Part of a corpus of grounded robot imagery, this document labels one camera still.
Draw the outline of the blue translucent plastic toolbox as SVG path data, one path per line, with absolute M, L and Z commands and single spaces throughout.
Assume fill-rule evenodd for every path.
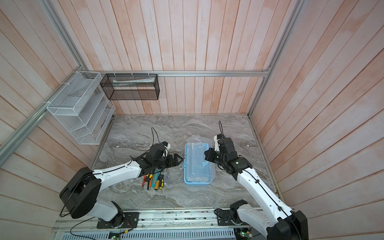
M 184 182 L 192 187 L 206 187 L 215 177 L 215 165 L 204 166 L 204 152 L 211 148 L 212 140 L 200 136 L 191 136 L 185 144 L 183 163 Z

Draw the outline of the short yellow black screwdriver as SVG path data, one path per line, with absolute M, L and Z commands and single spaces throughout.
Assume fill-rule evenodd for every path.
M 159 178 L 159 189 L 162 190 L 164 187 L 164 175 L 161 174 Z

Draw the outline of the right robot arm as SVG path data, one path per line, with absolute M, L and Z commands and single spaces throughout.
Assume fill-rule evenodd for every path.
M 237 154 L 231 138 L 219 134 L 214 143 L 214 148 L 205 151 L 206 161 L 232 175 L 263 209 L 259 212 L 246 201 L 237 201 L 231 205 L 233 222 L 248 224 L 268 240 L 307 240 L 307 217 L 292 210 L 268 188 L 250 162 Z

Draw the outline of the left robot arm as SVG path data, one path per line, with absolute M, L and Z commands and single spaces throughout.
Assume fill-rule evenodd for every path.
M 123 210 L 114 201 L 98 201 L 99 192 L 129 179 L 154 174 L 155 170 L 163 171 L 180 165 L 184 158 L 170 154 L 169 149 L 170 144 L 162 142 L 151 145 L 149 150 L 125 164 L 101 170 L 81 168 L 59 194 L 63 209 L 68 210 L 73 219 L 92 216 L 113 228 L 121 227 L 124 224 Z

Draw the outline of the yellow black handled screwdriver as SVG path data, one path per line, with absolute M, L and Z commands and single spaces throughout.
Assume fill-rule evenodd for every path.
M 153 181 L 153 174 L 148 174 L 148 175 L 146 176 L 146 182 L 148 183 L 148 184 L 147 184 L 147 190 L 150 190 L 150 189 L 151 189 L 152 181 Z

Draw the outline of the red handled hex key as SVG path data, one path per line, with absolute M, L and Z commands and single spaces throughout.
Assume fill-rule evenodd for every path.
M 141 190 L 144 190 L 144 186 L 145 186 L 145 184 L 146 184 L 146 178 L 147 178 L 147 176 L 148 176 L 148 175 L 144 175 L 144 177 L 143 177 Z

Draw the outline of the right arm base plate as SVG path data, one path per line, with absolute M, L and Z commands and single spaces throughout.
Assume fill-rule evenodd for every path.
M 215 209 L 215 215 L 217 216 L 217 222 L 219 226 L 241 226 L 246 225 L 242 222 L 234 210 Z

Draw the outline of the aluminium front rail frame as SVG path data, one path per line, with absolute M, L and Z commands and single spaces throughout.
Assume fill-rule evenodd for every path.
M 214 208 L 138 210 L 134 229 L 97 229 L 98 218 L 57 220 L 54 240 L 267 240 L 253 227 L 219 226 Z

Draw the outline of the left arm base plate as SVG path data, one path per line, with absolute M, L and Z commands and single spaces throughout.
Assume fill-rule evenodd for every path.
M 138 225 L 139 216 L 140 216 L 139 212 L 118 213 L 117 216 L 114 217 L 109 222 L 99 219 L 97 223 L 97 229 L 112 229 L 112 228 L 134 229 Z

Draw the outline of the black mesh wall basket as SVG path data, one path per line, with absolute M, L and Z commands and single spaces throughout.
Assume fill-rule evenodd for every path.
M 159 99 L 160 87 L 156 74 L 105 74 L 101 87 L 112 101 Z

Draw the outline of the horizontal aluminium wall rail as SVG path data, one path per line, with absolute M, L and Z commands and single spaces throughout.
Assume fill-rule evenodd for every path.
M 264 70 L 214 70 L 214 71 L 99 71 L 104 74 L 155 74 L 158 77 L 266 77 L 269 71 Z

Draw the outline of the left aluminium wall rail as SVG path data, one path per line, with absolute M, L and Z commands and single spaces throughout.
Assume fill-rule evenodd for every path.
M 66 85 L 72 80 L 72 78 L 83 70 L 86 70 L 84 66 L 79 66 L 67 76 L 63 83 L 46 98 L 39 107 L 30 115 L 22 125 L 16 129 L 9 138 L 1 145 L 1 167 L 9 160 L 12 154 L 20 147 L 20 145 L 28 138 L 33 130 L 40 124 L 40 122 L 46 117 L 48 110 L 47 106 L 53 101 L 53 99 L 64 89 Z

